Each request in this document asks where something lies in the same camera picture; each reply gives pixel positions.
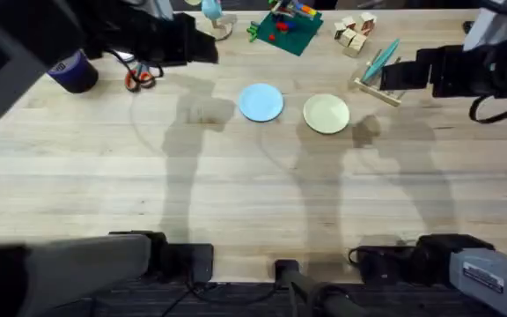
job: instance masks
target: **lego brick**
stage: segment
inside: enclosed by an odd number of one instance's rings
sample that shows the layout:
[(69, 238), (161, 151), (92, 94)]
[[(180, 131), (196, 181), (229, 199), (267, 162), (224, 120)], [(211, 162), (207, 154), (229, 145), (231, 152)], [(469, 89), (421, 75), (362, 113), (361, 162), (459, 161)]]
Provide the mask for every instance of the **lego brick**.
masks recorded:
[[(272, 14), (269, 13), (260, 24), (257, 31), (257, 38), (294, 55), (300, 56), (310, 43), (312, 37), (322, 26), (323, 22), (321, 16), (322, 14), (318, 12), (312, 19), (301, 15), (295, 15), (293, 18), (285, 17), (283, 22), (285, 24), (292, 22), (294, 24), (294, 29), (287, 33), (282, 33), (277, 30)], [(271, 34), (275, 36), (275, 39), (272, 41), (269, 39), (269, 35)]]

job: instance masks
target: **wooden toy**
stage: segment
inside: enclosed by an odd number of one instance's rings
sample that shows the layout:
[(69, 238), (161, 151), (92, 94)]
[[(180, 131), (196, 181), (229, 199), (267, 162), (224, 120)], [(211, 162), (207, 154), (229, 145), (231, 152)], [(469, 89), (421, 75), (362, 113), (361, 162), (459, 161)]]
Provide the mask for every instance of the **wooden toy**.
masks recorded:
[(369, 12), (361, 13), (361, 34), (368, 36), (369, 33), (375, 28), (375, 23), (377, 23), (377, 17), (370, 14)]
[(342, 36), (340, 36), (338, 42), (340, 42), (340, 44), (342, 44), (344, 47), (348, 47), (356, 36), (357, 33), (355, 31), (347, 29), (343, 31)]
[(365, 35), (356, 33), (356, 35), (351, 40), (351, 43), (343, 49), (343, 54), (353, 58), (357, 57), (359, 55), (359, 52), (361, 52), (365, 41), (367, 41), (367, 37)]
[(345, 31), (346, 27), (342, 22), (335, 22), (334, 28), (335, 28), (334, 40), (339, 40), (340, 36), (342, 36), (342, 33), (343, 31)]
[(346, 28), (349, 28), (349, 29), (352, 29), (355, 31), (356, 21), (351, 16), (347, 16), (345, 18), (342, 18), (342, 23), (345, 25)]
[[(368, 67), (367, 67), (367, 70), (365, 71), (365, 75), (370, 73), (374, 66), (382, 64), (382, 60), (384, 60), (385, 57), (390, 57), (390, 55), (392, 55), (392, 53), (393, 53), (393, 51), (387, 50), (384, 54), (381, 55), (381, 51), (382, 50), (379, 50), (377, 52), (377, 54), (375, 55), (375, 57), (372, 59), (372, 61), (367, 63)], [(394, 62), (394, 63), (398, 63), (398, 62), (400, 62), (400, 57), (397, 58), (396, 62)], [(372, 85), (372, 81), (376, 76), (377, 76), (377, 73), (375, 73), (375, 75), (373, 75), (371, 77), (367, 77), (367, 80), (365, 80), (365, 81), (363, 81), (362, 79), (356, 78), (354, 80), (354, 83), (357, 85), (359, 90), (361, 90), (362, 92), (368, 93), (375, 98), (383, 100), (384, 102), (386, 102), (387, 104), (389, 104), (391, 106), (398, 107), (401, 104), (401, 102), (402, 102), (401, 98), (406, 91), (400, 92), (398, 94), (398, 96), (395, 96), (393, 92), (380, 91), (377, 86)]]

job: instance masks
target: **wood grain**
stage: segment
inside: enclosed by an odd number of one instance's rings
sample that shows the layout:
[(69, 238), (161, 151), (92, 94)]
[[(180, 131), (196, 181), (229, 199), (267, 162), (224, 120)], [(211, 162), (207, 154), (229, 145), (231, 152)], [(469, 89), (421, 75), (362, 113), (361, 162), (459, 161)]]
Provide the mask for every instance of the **wood grain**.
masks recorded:
[[(470, 99), (408, 92), (393, 108), (349, 85), (396, 38), (403, 60), (461, 43), (475, 11), (377, 11), (351, 59), (334, 42), (334, 22), (357, 13), (325, 12), (296, 57), (249, 43), (249, 21), (265, 13), (238, 12), (219, 65), (169, 69), (139, 94), (125, 91), (112, 58), (95, 63), (100, 81), (85, 94), (41, 78), (0, 121), (0, 240), (163, 231), (214, 244), (215, 278), (225, 281), (269, 280), (277, 258), (350, 280), (347, 248), (426, 232), (470, 233), (507, 253), (507, 121), (470, 122)], [(259, 82), (284, 94), (273, 122), (250, 122), (236, 107)], [(319, 135), (302, 119), (321, 92), (350, 107), (339, 134)], [(486, 113), (507, 100), (491, 105)]]

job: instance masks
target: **cable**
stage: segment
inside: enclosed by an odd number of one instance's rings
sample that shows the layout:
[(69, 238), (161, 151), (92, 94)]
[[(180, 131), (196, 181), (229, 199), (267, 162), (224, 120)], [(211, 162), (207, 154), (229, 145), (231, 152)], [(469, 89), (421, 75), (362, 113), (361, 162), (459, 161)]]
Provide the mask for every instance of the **cable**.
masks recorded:
[(491, 0), (476, 0), (477, 4), (484, 9), (498, 14), (507, 15), (507, 5), (497, 4)]
[(184, 292), (178, 299), (175, 299), (169, 307), (165, 309), (165, 311), (161, 314), (160, 317), (166, 317), (187, 295), (191, 293), (190, 290)]
[(500, 122), (502, 120), (505, 120), (507, 119), (507, 110), (502, 112), (501, 114), (497, 114), (497, 115), (494, 115), (494, 116), (491, 116), (489, 118), (486, 118), (486, 119), (479, 119), (477, 114), (478, 114), (478, 109), (479, 107), (481, 106), (481, 103), (490, 96), (481, 96), (479, 98), (477, 98), (476, 100), (473, 101), (473, 104), (471, 105), (471, 108), (469, 109), (469, 112), (468, 112), (468, 117), (474, 121), (474, 122), (479, 122), (479, 123), (482, 123), (482, 124), (490, 124), (490, 123), (495, 123), (495, 122)]
[(216, 305), (222, 305), (222, 306), (249, 306), (251, 304), (260, 303), (262, 301), (268, 300), (273, 297), (273, 295), (276, 294), (277, 289), (274, 286), (271, 291), (269, 291), (266, 294), (263, 294), (259, 297), (253, 298), (253, 299), (227, 299), (227, 300), (221, 300), (221, 299), (210, 299), (200, 293), (198, 293), (195, 288), (189, 284), (188, 281), (185, 282), (185, 285), (187, 287), (187, 290), (193, 295), (195, 298), (210, 303), (210, 304), (216, 304)]

